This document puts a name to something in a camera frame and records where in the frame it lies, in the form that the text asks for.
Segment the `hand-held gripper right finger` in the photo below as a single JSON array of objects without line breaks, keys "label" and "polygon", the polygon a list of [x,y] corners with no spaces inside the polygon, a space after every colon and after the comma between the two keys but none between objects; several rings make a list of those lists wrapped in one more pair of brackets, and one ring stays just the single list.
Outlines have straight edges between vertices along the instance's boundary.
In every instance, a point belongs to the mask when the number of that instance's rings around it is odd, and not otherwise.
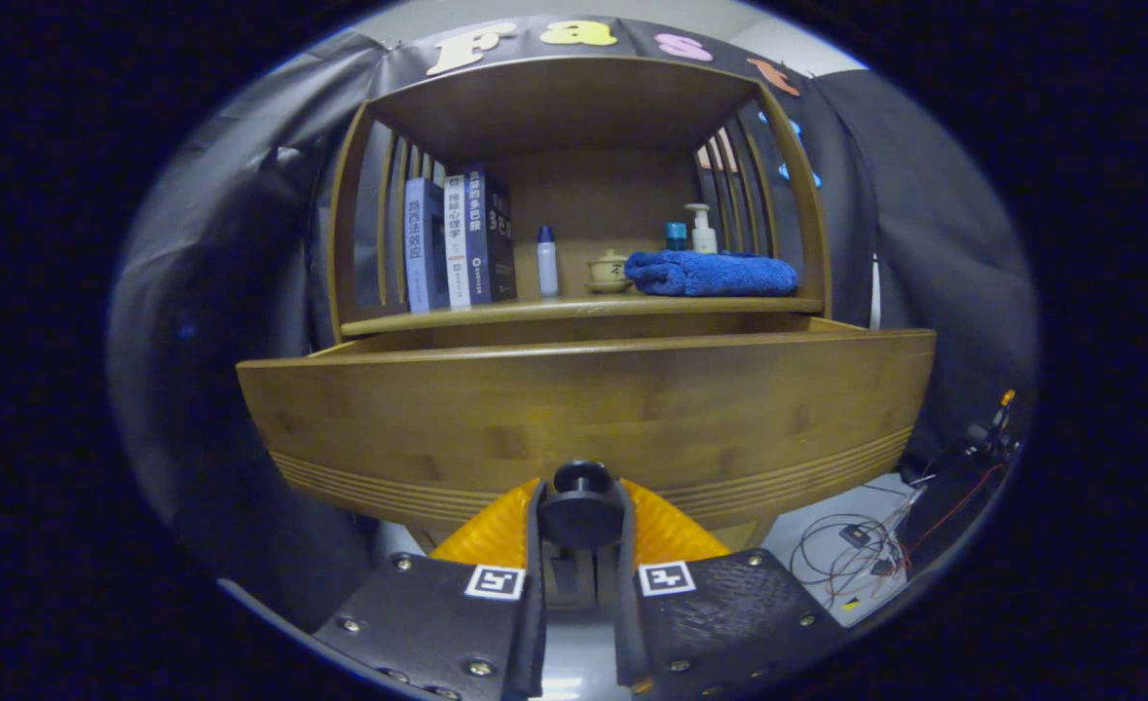
[{"label": "hand-held gripper right finger", "polygon": [[616,681],[637,698],[760,698],[832,659],[846,629],[768,550],[724,550],[628,480]]}]

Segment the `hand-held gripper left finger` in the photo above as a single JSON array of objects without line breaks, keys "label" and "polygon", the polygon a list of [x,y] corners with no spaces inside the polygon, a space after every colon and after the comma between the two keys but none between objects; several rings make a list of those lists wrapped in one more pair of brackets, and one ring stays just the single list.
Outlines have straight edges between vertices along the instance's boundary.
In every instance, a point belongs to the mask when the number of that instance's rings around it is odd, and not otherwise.
[{"label": "hand-held gripper left finger", "polygon": [[329,613],[315,639],[356,673],[408,700],[528,700],[542,693],[545,585],[537,507],[543,480],[474,517],[490,555],[391,553]]}]

